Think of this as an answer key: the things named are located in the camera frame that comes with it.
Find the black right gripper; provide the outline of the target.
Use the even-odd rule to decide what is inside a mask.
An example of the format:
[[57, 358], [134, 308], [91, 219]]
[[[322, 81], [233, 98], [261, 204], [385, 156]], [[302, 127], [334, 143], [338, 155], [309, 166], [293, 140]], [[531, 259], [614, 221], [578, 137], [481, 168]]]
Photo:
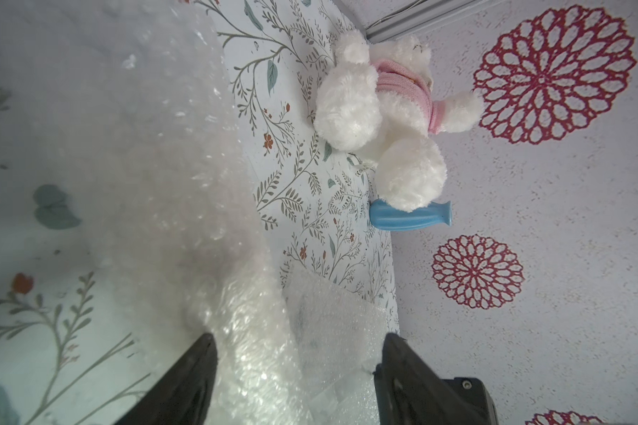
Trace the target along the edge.
[[491, 398], [482, 380], [473, 377], [455, 377], [444, 379], [447, 384], [466, 405], [477, 411], [491, 425], [498, 425], [496, 404]]

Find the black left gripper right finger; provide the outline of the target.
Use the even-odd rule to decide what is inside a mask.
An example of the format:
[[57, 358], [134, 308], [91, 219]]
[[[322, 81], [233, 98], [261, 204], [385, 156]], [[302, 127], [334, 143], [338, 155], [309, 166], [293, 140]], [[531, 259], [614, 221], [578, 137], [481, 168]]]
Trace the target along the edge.
[[489, 425], [395, 333], [388, 333], [373, 373], [382, 424]]

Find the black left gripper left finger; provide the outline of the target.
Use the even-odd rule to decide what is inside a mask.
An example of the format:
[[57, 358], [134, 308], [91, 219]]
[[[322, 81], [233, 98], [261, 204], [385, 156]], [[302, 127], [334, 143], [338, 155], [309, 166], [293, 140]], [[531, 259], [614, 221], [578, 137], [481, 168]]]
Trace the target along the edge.
[[116, 424], [204, 424], [217, 364], [216, 340], [205, 333]]

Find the blue vase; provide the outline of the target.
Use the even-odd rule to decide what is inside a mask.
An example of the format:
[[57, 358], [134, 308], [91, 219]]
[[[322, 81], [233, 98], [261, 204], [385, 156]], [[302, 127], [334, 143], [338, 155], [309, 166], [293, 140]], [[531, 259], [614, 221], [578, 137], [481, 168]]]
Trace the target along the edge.
[[379, 199], [370, 204], [370, 224], [378, 230], [410, 231], [421, 230], [437, 224], [451, 225], [452, 205], [430, 203], [427, 206], [403, 212]]

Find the bubble wrap around vase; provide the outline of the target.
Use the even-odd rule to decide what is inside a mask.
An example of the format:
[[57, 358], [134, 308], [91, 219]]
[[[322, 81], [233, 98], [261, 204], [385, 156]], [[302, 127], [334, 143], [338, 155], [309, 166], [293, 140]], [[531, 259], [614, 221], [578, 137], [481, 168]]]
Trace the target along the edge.
[[302, 266], [284, 294], [314, 423], [379, 424], [373, 373], [390, 331], [387, 311]]

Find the white plush dog pink shirt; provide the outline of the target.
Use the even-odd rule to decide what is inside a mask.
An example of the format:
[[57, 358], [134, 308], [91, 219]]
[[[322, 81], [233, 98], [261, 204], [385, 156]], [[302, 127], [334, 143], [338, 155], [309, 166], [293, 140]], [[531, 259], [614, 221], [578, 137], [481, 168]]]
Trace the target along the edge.
[[432, 96], [432, 51], [414, 35], [369, 44], [358, 31], [334, 45], [336, 64], [317, 92], [315, 132], [374, 168], [379, 199], [410, 213], [439, 198], [448, 170], [434, 136], [480, 122], [471, 91]]

